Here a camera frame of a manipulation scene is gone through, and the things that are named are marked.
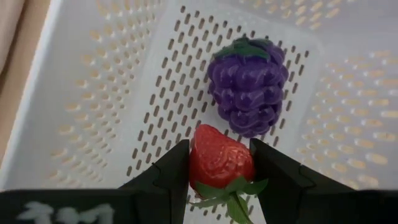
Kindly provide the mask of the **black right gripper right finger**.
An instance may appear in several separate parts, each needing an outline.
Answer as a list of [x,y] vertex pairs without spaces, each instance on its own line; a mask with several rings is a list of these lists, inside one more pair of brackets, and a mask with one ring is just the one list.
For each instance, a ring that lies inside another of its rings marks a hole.
[[398,224],[398,190],[355,190],[251,139],[267,224]]

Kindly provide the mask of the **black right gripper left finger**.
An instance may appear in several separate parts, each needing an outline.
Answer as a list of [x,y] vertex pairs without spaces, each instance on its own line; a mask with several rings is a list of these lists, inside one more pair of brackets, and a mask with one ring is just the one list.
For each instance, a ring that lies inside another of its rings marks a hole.
[[118,189],[2,192],[0,224],[182,224],[189,146],[180,141]]

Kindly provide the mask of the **red toy strawberry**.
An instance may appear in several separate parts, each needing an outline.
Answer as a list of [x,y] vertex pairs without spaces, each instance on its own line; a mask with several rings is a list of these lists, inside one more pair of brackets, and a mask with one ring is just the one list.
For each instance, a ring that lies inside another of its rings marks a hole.
[[198,208],[226,204],[227,213],[238,224],[254,224],[242,194],[258,195],[267,179],[254,180],[256,169],[250,150],[216,128],[199,125],[193,135],[189,156],[189,184],[199,202]]

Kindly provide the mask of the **purple toy grape bunch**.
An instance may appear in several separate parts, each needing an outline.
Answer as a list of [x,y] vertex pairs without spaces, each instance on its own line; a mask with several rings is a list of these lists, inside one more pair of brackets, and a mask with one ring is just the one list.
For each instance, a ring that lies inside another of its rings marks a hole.
[[268,39],[240,37],[213,54],[206,74],[219,116],[245,138],[267,133],[282,111],[289,71]]

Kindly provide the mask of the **white perforated plastic basket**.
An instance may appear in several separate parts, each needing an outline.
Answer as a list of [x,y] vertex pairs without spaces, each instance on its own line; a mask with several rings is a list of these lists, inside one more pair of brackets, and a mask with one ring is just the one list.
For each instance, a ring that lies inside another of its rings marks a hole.
[[[240,37],[285,53],[282,111],[253,138],[206,71]],[[398,190],[398,0],[51,0],[0,167],[8,190],[118,189],[208,124],[355,190]],[[238,224],[226,204],[182,224]]]

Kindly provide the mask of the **pale pink cloth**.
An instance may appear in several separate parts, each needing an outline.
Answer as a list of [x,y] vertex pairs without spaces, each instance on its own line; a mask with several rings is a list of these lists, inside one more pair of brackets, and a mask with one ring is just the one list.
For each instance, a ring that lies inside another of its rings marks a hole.
[[25,0],[0,0],[0,74],[11,54]]

